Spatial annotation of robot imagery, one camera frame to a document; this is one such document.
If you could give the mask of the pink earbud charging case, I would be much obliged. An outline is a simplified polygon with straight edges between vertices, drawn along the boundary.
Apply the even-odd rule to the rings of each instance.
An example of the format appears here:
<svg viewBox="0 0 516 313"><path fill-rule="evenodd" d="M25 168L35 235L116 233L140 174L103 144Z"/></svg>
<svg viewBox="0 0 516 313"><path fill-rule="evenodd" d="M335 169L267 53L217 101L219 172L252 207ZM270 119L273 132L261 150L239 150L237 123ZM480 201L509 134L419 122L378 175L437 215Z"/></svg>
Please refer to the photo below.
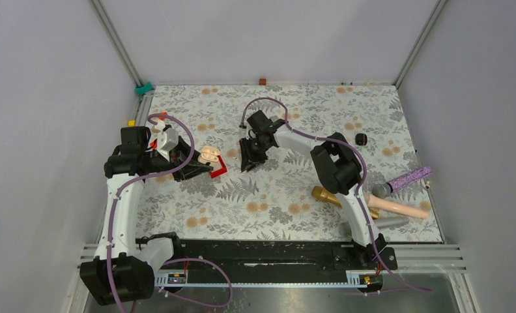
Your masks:
<svg viewBox="0 0 516 313"><path fill-rule="evenodd" d="M220 150L213 146L205 145L202 147L197 160L200 163L218 163L220 161Z"/></svg>

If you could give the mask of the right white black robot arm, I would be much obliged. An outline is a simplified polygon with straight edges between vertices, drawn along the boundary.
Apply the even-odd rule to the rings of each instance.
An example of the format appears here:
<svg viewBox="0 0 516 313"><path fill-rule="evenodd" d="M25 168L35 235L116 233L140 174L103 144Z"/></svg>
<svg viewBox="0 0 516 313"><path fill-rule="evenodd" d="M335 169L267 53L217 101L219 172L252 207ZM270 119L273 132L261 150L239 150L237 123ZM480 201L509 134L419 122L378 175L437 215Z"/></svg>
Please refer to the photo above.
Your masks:
<svg viewBox="0 0 516 313"><path fill-rule="evenodd" d="M328 137L314 137L291 128L282 119L273 121L261 110L240 125L248 137L239 141L241 170L250 171L268 159L272 148L285 148L311 157L321 185L340 201L347 217L358 265L366 269L397 269L394 252L374 223L362 185L366 175L363 158L338 132Z"/></svg>

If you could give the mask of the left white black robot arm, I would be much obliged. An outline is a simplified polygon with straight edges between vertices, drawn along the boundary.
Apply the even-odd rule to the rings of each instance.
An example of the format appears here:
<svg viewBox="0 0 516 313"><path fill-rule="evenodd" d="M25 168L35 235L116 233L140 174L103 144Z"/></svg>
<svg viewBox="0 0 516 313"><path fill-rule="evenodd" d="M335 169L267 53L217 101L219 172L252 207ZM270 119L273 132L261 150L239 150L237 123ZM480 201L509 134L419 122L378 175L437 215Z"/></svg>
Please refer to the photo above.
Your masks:
<svg viewBox="0 0 516 313"><path fill-rule="evenodd" d="M80 265L80 278L100 306L148 299L155 276L165 264L178 267L184 259L179 236L174 232L150 236L142 250L136 242L137 206L148 179L173 174L177 181L211 171L198 163L192 133L184 141L166 126L155 149L149 147L148 127L121 128L121 142L104 164L107 183L106 220L91 261Z"/></svg>

